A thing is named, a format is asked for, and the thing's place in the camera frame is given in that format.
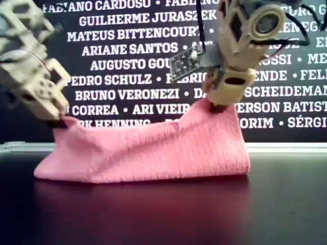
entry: pink towel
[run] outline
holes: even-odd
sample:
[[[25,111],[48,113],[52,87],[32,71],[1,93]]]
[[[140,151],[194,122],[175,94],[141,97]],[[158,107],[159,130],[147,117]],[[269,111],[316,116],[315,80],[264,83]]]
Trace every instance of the pink towel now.
[[[244,175],[250,160],[234,106],[209,112],[194,103],[179,121],[120,128],[85,128],[64,117],[56,149],[35,169],[40,179],[89,183]]]

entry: black table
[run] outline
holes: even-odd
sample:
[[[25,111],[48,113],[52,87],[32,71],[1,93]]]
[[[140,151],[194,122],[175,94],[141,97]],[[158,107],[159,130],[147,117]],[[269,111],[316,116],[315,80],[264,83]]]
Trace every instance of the black table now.
[[[0,244],[327,244],[327,154],[251,154],[249,177],[110,185],[35,180],[0,157]]]

